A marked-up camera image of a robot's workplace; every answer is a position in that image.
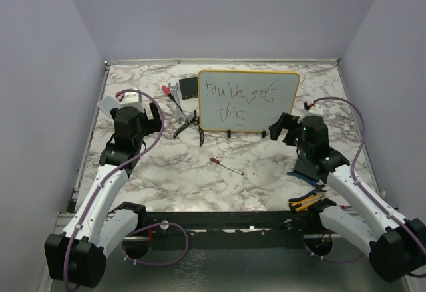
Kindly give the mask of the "white marker pen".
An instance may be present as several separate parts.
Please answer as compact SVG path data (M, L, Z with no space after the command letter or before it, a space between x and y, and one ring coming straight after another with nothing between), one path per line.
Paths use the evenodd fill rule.
M210 158L210 161L211 161L211 162L213 162L213 163L215 163L215 164L217 164L217 165L219 165L219 166L224 167L225 169L228 169L229 171L232 171L232 172L234 172L234 173L237 173L237 174L239 174L239 175L241 175L241 176L243 176L243 175L244 175L243 171L240 171L240 170L238 170L238 169L236 169L236 168L233 168L233 167L231 167L231 166L229 166L229 165L227 165L227 164L223 163L222 161L220 161L220 160L219 160L219 159L217 159L217 158L213 158L213 157L211 157L211 158Z

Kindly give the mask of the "yellow framed whiteboard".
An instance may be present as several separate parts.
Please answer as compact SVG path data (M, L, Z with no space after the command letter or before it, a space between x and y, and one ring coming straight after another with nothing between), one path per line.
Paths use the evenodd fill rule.
M198 73L200 127L265 132L294 106L301 76L288 71L203 69Z

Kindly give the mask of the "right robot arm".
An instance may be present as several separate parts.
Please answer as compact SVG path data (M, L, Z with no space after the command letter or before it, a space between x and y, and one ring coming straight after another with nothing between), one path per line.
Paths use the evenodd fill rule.
M377 195L351 168L349 160L329 145L324 119L283 113L269 127L277 140L285 130L284 144L296 147L295 172L322 181L341 195L357 213L353 217L337 204L322 200L306 216L307 228L320 233L325 228L356 246L380 278L394 282L425 266L425 224L409 220Z

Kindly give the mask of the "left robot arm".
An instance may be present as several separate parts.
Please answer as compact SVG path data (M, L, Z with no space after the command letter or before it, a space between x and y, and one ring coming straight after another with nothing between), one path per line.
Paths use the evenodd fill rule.
M44 250L51 279L64 283L67 291L96 287L107 259L126 234L142 234L147 219L121 208L108 219L120 189L127 183L141 156L144 137L164 132L164 114L156 102L149 104L153 117L133 106L111 111L114 134L103 150L93 184L71 221L58 235L47 237Z

